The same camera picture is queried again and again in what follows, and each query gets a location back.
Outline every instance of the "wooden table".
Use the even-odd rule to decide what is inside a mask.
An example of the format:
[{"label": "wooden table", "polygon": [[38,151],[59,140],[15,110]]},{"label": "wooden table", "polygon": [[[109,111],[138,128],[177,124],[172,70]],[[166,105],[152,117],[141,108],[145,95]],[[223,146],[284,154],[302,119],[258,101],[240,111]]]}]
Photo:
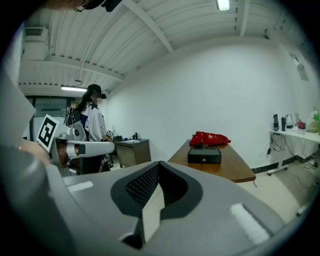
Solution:
[{"label": "wooden table", "polygon": [[190,139],[180,147],[168,162],[218,175],[235,183],[250,182],[256,179],[254,172],[230,145],[219,146],[221,164],[188,163],[188,152],[190,148],[193,148],[193,146],[189,145],[189,142]]}]

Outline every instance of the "black box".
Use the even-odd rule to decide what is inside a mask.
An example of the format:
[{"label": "black box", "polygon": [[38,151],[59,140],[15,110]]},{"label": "black box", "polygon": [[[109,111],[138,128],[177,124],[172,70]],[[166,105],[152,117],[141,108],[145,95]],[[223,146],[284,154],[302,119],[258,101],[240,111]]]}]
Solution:
[{"label": "black box", "polygon": [[188,152],[188,163],[221,164],[221,152],[217,147],[191,148]]}]

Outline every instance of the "ceiling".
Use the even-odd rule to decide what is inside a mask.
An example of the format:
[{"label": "ceiling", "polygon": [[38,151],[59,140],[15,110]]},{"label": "ceiling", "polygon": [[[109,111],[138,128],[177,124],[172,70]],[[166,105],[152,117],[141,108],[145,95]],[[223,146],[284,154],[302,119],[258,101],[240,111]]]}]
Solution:
[{"label": "ceiling", "polygon": [[76,79],[83,82],[80,87],[98,84],[112,91],[128,74],[169,52],[216,37],[266,38],[273,28],[305,51],[311,45],[288,12],[271,0],[230,0],[229,11],[219,11],[215,0],[123,0],[111,13],[102,7],[41,9],[25,27],[49,32],[46,60],[21,64],[19,84],[29,94],[79,85]]}]

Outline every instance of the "black mesh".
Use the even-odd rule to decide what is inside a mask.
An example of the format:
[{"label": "black mesh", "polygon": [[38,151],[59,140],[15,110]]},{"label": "black mesh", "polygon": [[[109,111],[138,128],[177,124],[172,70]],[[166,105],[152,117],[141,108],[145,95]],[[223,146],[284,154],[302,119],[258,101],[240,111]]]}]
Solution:
[{"label": "black mesh", "polygon": [[125,186],[125,191],[138,204],[145,206],[159,182],[158,165]]},{"label": "black mesh", "polygon": [[198,181],[176,168],[163,161],[153,162],[118,179],[111,187],[111,198],[123,214],[141,218],[144,206],[160,184],[166,206],[160,218],[183,218],[198,205],[203,190]]},{"label": "black mesh", "polygon": [[188,184],[183,178],[162,165],[159,165],[159,183],[163,191],[165,206],[181,199],[188,190]]}]

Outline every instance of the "white jacket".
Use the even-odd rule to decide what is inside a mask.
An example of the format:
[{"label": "white jacket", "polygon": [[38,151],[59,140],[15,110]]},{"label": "white jacket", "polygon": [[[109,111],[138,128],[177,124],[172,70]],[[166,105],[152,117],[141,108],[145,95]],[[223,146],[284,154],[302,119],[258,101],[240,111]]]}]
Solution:
[{"label": "white jacket", "polygon": [[100,142],[107,131],[99,106],[92,102],[87,102],[84,110],[80,113],[80,117],[84,129],[89,133],[89,141]]}]

